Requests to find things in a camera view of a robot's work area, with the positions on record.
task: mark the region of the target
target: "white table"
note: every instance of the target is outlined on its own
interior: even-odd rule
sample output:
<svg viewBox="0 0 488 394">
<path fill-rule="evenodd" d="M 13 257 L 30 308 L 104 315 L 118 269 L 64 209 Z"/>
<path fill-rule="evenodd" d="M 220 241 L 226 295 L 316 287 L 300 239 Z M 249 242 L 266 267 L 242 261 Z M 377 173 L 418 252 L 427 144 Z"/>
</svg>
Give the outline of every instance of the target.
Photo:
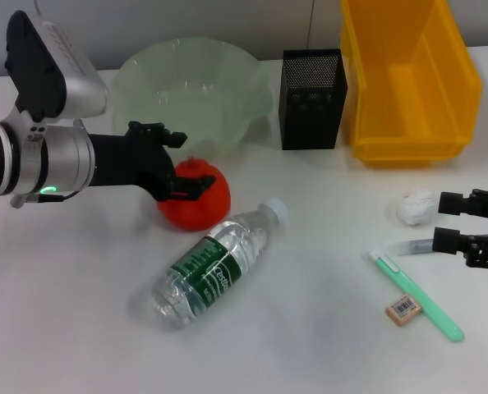
<svg viewBox="0 0 488 394">
<path fill-rule="evenodd" d="M 375 171 L 343 145 L 283 152 L 276 109 L 270 133 L 220 152 L 213 163 L 232 211 L 278 196 L 292 226 L 264 265 L 183 332 L 155 328 L 140 294 L 200 234 L 165 225 L 143 190 L 89 188 L 20 210 L 0 197 L 0 393 L 488 393 L 488 270 L 467 268 L 461 255 L 399 260 L 465 332 L 453 344 L 424 316 L 395 326 L 383 309 L 399 291 L 361 259 L 431 237 L 433 226 L 389 218 L 406 191 L 488 190 L 488 48 L 471 53 L 481 111 L 475 140 L 450 163 Z M 280 62 L 267 67 L 277 93 Z M 102 75 L 109 82 L 114 71 Z M 0 78 L 0 119 L 15 94 Z M 110 113 L 86 124 L 107 133 Z M 488 233 L 481 218 L 439 216 L 436 225 Z"/>
</svg>

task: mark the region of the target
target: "black mesh pencil holder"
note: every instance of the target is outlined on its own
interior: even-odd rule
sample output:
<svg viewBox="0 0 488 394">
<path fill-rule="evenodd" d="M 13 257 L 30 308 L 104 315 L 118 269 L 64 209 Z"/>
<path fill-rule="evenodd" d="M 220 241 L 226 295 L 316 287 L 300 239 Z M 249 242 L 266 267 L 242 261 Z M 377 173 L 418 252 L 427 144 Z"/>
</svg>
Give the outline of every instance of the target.
<svg viewBox="0 0 488 394">
<path fill-rule="evenodd" d="M 333 149 L 347 90 L 340 49 L 284 51 L 279 98 L 283 149 Z"/>
</svg>

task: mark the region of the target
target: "storage bin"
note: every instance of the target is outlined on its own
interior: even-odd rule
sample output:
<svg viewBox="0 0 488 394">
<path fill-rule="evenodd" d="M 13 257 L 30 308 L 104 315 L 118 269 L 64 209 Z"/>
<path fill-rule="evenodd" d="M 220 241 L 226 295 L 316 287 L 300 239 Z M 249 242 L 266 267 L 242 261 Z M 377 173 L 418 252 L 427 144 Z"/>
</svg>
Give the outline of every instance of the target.
<svg viewBox="0 0 488 394">
<path fill-rule="evenodd" d="M 394 167 L 457 156 L 481 82 L 445 0 L 341 0 L 353 155 Z"/>
</svg>

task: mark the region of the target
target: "bottle cap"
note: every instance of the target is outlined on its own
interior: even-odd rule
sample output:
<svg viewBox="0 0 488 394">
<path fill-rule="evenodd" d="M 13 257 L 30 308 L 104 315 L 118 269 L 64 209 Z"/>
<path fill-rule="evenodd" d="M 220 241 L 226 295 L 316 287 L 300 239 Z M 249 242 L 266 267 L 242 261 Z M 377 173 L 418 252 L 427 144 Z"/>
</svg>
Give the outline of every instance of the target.
<svg viewBox="0 0 488 394">
<path fill-rule="evenodd" d="M 288 225 L 288 207 L 286 207 L 286 204 L 281 199 L 273 197 L 261 205 L 274 211 L 275 215 L 277 215 L 277 219 L 279 220 L 280 227 L 283 230 L 286 229 L 286 226 Z"/>
</svg>

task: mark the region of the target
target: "eraser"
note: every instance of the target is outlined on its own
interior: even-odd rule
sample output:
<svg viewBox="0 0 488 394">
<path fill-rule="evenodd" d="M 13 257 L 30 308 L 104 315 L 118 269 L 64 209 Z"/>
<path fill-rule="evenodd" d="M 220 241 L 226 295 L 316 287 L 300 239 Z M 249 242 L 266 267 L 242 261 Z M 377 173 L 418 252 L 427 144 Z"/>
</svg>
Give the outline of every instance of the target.
<svg viewBox="0 0 488 394">
<path fill-rule="evenodd" d="M 384 309 L 384 312 L 399 327 L 404 326 L 419 314 L 422 310 L 421 304 L 410 294 L 405 294 L 399 300 L 393 302 Z"/>
</svg>

